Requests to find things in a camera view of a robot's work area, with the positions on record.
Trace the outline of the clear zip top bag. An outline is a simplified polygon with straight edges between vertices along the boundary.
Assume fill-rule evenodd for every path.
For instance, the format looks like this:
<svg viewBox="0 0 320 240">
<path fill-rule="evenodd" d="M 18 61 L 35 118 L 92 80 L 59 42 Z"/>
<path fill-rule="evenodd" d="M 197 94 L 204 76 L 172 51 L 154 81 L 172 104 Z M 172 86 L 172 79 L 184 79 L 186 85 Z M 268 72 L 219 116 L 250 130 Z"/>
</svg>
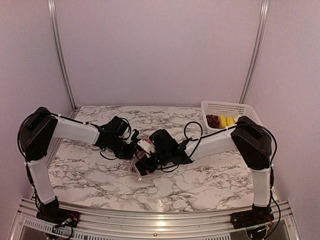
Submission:
<svg viewBox="0 0 320 240">
<path fill-rule="evenodd" d="M 133 146 L 133 158 L 130 160 L 127 170 L 134 178 L 141 182 L 160 167 L 157 159 L 156 147 L 148 138 L 140 139 Z"/>
</svg>

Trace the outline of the purple fake grapes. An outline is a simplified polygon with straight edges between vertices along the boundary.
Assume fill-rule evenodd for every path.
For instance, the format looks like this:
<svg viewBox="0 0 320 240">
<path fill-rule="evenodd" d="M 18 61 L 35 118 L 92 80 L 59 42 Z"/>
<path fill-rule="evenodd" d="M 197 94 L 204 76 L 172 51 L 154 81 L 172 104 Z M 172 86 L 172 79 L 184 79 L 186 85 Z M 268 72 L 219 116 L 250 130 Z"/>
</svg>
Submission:
<svg viewBox="0 0 320 240">
<path fill-rule="evenodd" d="M 210 128 L 213 128 L 213 129 L 220 128 L 220 119 L 218 115 L 208 114 L 206 115 L 206 121 Z"/>
</svg>

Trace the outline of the yellow fake corn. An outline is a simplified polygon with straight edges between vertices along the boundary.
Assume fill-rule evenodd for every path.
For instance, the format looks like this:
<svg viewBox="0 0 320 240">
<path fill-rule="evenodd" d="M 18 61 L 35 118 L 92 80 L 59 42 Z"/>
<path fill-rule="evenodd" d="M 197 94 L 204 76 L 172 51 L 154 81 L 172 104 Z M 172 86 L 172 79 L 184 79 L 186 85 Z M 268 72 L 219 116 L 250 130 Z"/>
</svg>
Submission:
<svg viewBox="0 0 320 240">
<path fill-rule="evenodd" d="M 226 128 L 228 125 L 227 125 L 227 118 L 223 115 L 223 114 L 220 114 L 219 115 L 219 127 L 221 129 L 224 129 Z"/>
</svg>

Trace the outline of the pale green fake cabbage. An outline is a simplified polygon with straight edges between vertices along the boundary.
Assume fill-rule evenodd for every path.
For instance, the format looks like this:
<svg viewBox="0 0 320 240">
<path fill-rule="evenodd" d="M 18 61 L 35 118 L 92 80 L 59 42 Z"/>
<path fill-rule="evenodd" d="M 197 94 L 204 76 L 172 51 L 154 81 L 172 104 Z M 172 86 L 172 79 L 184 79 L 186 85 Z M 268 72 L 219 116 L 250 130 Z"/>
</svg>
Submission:
<svg viewBox="0 0 320 240">
<path fill-rule="evenodd" d="M 242 117 L 241 114 L 238 114 L 237 116 L 235 116 L 235 117 L 233 118 L 234 123 L 237 123 L 241 117 Z"/>
</svg>

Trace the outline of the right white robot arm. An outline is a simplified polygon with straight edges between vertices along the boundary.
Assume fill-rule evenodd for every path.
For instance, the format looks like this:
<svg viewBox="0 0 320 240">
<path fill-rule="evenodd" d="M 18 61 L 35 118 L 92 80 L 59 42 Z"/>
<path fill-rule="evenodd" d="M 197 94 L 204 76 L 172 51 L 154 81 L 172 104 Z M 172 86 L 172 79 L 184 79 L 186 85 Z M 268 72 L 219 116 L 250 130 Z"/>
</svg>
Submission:
<svg viewBox="0 0 320 240">
<path fill-rule="evenodd" d="M 134 168 L 141 176 L 156 170 L 188 165 L 204 157 L 238 151 L 250 169 L 253 181 L 253 204 L 251 210 L 235 213 L 234 223 L 249 220 L 258 224 L 272 219 L 271 202 L 274 199 L 273 159 L 276 150 L 275 137 L 262 125 L 247 116 L 216 132 L 201 134 L 198 138 L 186 137 L 178 143 L 167 130 L 159 129 L 148 140 L 140 140 L 134 150 Z"/>
</svg>

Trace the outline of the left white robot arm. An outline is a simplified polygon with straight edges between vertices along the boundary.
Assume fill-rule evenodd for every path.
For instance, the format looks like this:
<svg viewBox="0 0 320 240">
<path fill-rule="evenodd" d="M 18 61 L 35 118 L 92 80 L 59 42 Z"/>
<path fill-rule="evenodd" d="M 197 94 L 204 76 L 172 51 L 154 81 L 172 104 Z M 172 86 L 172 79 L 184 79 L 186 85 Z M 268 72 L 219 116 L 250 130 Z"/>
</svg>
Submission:
<svg viewBox="0 0 320 240">
<path fill-rule="evenodd" d="M 64 216 L 48 172 L 54 144 L 63 140 L 80 142 L 101 152 L 111 151 L 116 159 L 131 160 L 138 135 L 139 131 L 133 129 L 128 120 L 118 116 L 97 125 L 53 113 L 43 106 L 27 116 L 18 129 L 17 146 L 24 158 L 39 213 L 53 223 L 60 222 Z"/>
</svg>

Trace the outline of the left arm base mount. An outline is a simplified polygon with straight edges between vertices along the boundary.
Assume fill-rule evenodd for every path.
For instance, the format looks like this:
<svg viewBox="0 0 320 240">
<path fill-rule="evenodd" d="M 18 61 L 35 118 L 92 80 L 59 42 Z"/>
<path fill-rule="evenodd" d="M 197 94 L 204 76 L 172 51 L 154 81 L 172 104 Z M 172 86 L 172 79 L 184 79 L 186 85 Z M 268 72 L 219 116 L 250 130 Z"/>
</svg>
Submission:
<svg viewBox="0 0 320 240">
<path fill-rule="evenodd" d="M 78 211 L 64 208 L 49 208 L 38 211 L 36 217 L 40 220 L 55 224 L 56 228 L 72 227 L 76 228 L 80 218 Z"/>
</svg>

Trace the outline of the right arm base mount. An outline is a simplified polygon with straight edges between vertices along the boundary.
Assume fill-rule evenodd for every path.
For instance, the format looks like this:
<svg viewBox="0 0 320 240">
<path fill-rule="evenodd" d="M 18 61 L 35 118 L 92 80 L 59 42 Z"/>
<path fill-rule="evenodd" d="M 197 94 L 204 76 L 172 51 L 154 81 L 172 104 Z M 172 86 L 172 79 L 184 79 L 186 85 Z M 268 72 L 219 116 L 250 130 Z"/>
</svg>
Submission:
<svg viewBox="0 0 320 240">
<path fill-rule="evenodd" d="M 256 225 L 272 222 L 274 215 L 270 212 L 246 210 L 241 212 L 235 212 L 230 215 L 230 223 L 234 229 L 241 229 L 252 227 Z"/>
</svg>

